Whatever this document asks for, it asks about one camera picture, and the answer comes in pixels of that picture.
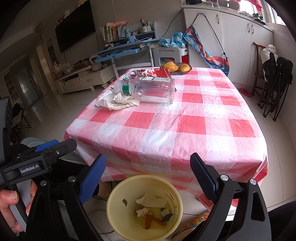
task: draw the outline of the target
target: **row of books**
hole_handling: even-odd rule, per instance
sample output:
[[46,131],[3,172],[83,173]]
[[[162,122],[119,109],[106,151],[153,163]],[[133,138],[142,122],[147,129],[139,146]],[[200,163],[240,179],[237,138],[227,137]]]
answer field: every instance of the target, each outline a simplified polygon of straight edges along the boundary
[[118,40],[118,29],[112,27],[113,23],[107,23],[100,27],[105,43]]

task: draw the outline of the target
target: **plastic bottle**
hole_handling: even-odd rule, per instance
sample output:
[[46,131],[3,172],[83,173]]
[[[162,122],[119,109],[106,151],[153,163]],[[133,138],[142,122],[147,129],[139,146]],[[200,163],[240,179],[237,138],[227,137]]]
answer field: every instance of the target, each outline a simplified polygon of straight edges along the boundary
[[133,80],[117,80],[115,93],[131,95],[137,100],[160,104],[172,104],[175,92],[175,80],[169,78],[145,77]]

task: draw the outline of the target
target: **white tissue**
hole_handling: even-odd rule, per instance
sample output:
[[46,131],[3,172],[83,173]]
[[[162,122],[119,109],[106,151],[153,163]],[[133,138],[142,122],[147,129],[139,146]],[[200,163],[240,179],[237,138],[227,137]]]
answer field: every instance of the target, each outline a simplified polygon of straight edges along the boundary
[[116,94],[112,89],[107,90],[99,95],[96,106],[103,106],[110,110],[119,110],[130,106],[139,106],[140,101],[132,96],[122,96],[121,93]]
[[146,207],[144,207],[144,208],[142,208],[142,209],[139,209],[139,210],[136,211],[136,213],[137,213],[137,217],[138,217],[138,218],[139,218],[139,217],[143,217],[143,216],[145,216],[148,212],[149,212],[149,209],[146,208]]
[[164,207],[167,201],[164,198],[158,198],[150,193],[145,193],[142,198],[136,200],[136,203],[145,207]]

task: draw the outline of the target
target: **television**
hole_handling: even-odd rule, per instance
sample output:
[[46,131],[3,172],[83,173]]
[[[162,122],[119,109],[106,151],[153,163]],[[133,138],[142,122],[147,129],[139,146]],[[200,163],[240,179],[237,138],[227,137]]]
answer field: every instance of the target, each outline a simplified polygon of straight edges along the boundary
[[68,49],[79,40],[96,31],[90,0],[76,8],[55,29],[59,49]]

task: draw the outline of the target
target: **red shoe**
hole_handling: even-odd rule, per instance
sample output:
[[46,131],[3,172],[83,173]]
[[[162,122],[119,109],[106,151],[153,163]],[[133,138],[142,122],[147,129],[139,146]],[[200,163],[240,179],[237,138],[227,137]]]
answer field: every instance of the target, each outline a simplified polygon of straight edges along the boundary
[[246,90],[245,88],[240,88],[239,92],[245,96],[252,97],[252,93],[250,91]]

